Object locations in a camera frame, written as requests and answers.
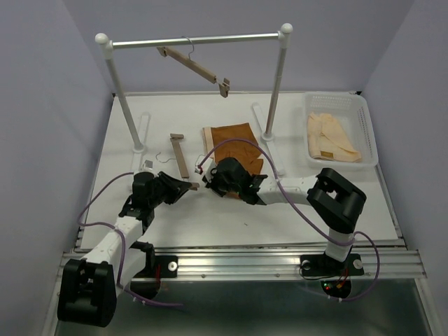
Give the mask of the brown underwear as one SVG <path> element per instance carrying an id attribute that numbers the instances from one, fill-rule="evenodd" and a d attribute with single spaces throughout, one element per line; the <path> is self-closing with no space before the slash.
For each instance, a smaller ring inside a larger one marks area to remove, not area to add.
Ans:
<path id="1" fill-rule="evenodd" d="M 250 174 L 262 174 L 264 165 L 262 151 L 255 135 L 246 122 L 222 127 L 205 127 L 202 130 L 205 157 L 216 165 L 224 158 L 237 159 Z M 262 182 L 267 178 L 262 174 Z"/>

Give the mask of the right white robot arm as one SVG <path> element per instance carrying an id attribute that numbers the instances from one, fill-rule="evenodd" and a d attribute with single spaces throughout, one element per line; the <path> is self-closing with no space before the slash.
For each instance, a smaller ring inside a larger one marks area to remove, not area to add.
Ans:
<path id="1" fill-rule="evenodd" d="M 322 265 L 330 273 L 338 273 L 347 266 L 354 243 L 354 233 L 367 195 L 331 168 L 323 168 L 316 176 L 294 178 L 285 186 L 277 174 L 250 174 L 233 157 L 216 163 L 207 158 L 199 162 L 195 171 L 205 186 L 217 195 L 236 195 L 250 205 L 289 204 L 307 205 L 328 226 L 323 233 L 327 246 Z"/>

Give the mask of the wooden clip hanger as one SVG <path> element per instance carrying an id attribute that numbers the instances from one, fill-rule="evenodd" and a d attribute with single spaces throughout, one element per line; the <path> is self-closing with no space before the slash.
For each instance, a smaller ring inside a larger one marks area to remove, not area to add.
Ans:
<path id="1" fill-rule="evenodd" d="M 205 67 L 201 66 L 197 62 L 191 59 L 191 55 L 195 51 L 195 46 L 192 40 L 184 36 L 185 40 L 188 41 L 188 43 L 192 46 L 192 50 L 187 54 L 183 54 L 182 52 L 179 52 L 173 47 L 169 46 L 162 46 L 157 47 L 157 51 L 161 54 L 163 57 L 170 57 L 173 60 L 176 60 L 183 66 L 187 67 L 189 70 L 195 72 L 199 76 L 203 77 L 207 81 L 209 81 L 211 84 L 217 84 L 220 95 L 223 98 L 227 98 L 230 91 L 230 80 L 227 78 L 224 78 L 223 80 L 220 80 L 215 73 L 212 71 L 206 69 Z"/>
<path id="2" fill-rule="evenodd" d="M 191 182 L 190 181 L 190 173 L 186 165 L 186 159 L 184 157 L 183 151 L 181 149 L 181 141 L 184 140 L 185 137 L 183 134 L 175 134 L 171 133 L 169 135 L 169 140 L 171 143 L 172 151 L 174 156 L 171 158 L 166 159 L 165 161 L 162 161 L 159 156 L 162 154 L 161 152 L 157 153 L 155 155 L 155 161 L 159 165 L 165 165 L 170 160 L 175 161 L 176 166 L 178 168 L 178 177 L 172 177 L 176 182 L 182 182 L 187 183 L 189 185 L 190 190 L 198 191 L 200 188 L 199 183 L 197 182 Z"/>

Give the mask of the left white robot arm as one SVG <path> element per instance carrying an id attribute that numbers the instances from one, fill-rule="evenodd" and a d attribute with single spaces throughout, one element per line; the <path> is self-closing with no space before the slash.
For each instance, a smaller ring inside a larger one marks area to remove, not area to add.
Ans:
<path id="1" fill-rule="evenodd" d="M 164 172 L 143 171 L 132 176 L 131 194 L 115 223 L 95 223 L 108 228 L 106 236 L 89 253 L 68 260 L 63 268 L 57 305 L 61 321 L 104 328 L 111 322 L 122 293 L 144 305 L 154 303 L 130 289 L 137 274 L 161 274 L 154 246 L 140 238 L 152 223 L 156 207 L 174 204 L 199 186 Z"/>

